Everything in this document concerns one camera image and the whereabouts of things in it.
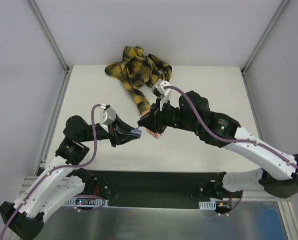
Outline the purple nail polish bottle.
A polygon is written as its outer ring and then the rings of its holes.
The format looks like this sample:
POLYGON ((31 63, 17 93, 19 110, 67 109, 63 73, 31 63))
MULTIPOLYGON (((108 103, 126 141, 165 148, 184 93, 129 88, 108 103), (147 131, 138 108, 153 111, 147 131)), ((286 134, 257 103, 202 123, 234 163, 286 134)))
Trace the purple nail polish bottle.
POLYGON ((141 135, 142 135, 142 130, 140 130, 139 127, 132 129, 130 132, 131 132, 133 135, 138 136, 139 138, 140 138, 141 135))

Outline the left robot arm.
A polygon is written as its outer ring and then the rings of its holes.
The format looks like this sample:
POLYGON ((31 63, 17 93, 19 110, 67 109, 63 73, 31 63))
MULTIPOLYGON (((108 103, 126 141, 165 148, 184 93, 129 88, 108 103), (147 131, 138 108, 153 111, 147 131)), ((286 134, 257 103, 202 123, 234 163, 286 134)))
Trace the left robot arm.
POLYGON ((101 123, 88 124, 74 115, 66 121, 63 133, 65 138, 42 174, 17 199, 0 206, 5 228, 22 240, 36 238, 51 215, 75 195, 93 192, 94 175, 81 164, 89 152, 84 142, 109 140, 116 147, 142 135, 111 109, 103 112, 101 123))

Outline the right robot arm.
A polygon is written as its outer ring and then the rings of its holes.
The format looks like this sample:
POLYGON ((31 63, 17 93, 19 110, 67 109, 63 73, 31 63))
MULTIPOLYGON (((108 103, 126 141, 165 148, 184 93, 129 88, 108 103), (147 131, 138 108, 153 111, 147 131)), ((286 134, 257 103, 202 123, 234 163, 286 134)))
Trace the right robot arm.
POLYGON ((247 172, 224 173, 222 180, 214 184, 217 198, 246 190, 264 190, 283 199, 298 194, 298 154, 277 150, 232 117, 211 111, 208 100, 193 90, 179 97, 178 107, 157 98, 138 125, 158 134, 167 127, 193 132, 204 143, 237 153, 258 165, 258 169, 247 172))

